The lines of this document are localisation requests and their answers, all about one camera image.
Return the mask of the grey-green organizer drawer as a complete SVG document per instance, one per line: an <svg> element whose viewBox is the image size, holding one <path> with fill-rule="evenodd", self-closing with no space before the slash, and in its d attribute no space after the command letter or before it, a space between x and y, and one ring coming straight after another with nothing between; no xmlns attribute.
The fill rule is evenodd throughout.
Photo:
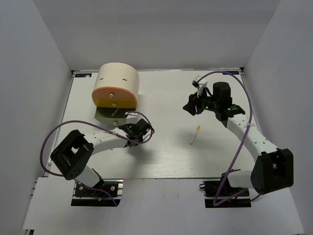
<svg viewBox="0 0 313 235"><path fill-rule="evenodd" d="M120 126L128 123L136 123L138 121L137 114L129 114L127 112L134 111L134 109L120 108L115 116L112 117L112 113L117 108L100 108L95 110L94 118L106 125Z"/></svg>

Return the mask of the orange organizer drawer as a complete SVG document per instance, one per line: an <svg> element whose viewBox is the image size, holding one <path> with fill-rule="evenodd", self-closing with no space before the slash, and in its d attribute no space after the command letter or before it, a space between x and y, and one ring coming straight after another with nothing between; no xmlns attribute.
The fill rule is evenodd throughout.
<svg viewBox="0 0 313 235"><path fill-rule="evenodd" d="M124 88L119 87L100 87L94 89L91 97L93 99L107 99L113 94L113 98L117 99L136 99L136 96Z"/></svg>

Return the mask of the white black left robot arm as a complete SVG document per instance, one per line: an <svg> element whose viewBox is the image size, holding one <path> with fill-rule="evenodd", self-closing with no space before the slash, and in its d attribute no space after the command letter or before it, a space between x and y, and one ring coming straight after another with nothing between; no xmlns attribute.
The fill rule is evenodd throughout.
<svg viewBox="0 0 313 235"><path fill-rule="evenodd" d="M137 123L127 123L113 130L85 135L72 130L50 155L61 175L66 180L75 180L85 186L92 195L103 191L102 178L88 166L92 155L116 148L133 147L146 142L148 132L154 133L151 124L140 119Z"/></svg>

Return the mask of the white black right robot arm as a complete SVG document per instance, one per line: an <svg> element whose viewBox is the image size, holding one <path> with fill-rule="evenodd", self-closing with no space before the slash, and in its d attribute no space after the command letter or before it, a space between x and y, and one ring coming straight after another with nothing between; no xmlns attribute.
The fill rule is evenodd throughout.
<svg viewBox="0 0 313 235"><path fill-rule="evenodd" d="M233 104L229 84L214 83L213 94L209 93L206 82L193 81L192 84L197 92L189 95L183 109L193 116L204 110L214 112L217 120L244 142L255 162L252 170L232 170L221 182L222 192L233 195L238 188L252 188L264 195L293 186L293 154L289 149L280 149L271 143L249 124L244 110Z"/></svg>

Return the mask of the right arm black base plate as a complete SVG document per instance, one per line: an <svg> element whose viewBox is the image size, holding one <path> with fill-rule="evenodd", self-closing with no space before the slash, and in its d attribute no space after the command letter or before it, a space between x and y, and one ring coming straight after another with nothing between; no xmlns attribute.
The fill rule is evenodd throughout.
<svg viewBox="0 0 313 235"><path fill-rule="evenodd" d="M214 208L250 208L250 195L249 191L246 190L240 195L232 197L231 199L227 200L226 202L222 203L221 205L215 207L213 205L214 198L220 186L221 180L219 178L212 178L209 180L203 181L199 188L204 191L204 203L207 209L214 209ZM228 181L224 184L219 197L217 198L217 203L242 191L243 188L232 188Z"/></svg>

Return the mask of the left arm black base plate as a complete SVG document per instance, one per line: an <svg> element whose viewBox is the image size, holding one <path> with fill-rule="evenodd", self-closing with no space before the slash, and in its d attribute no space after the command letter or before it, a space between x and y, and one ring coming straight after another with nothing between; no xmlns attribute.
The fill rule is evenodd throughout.
<svg viewBox="0 0 313 235"><path fill-rule="evenodd" d="M71 206L74 207L117 207L122 199L123 180L104 180L99 190L91 190L75 183Z"/></svg>

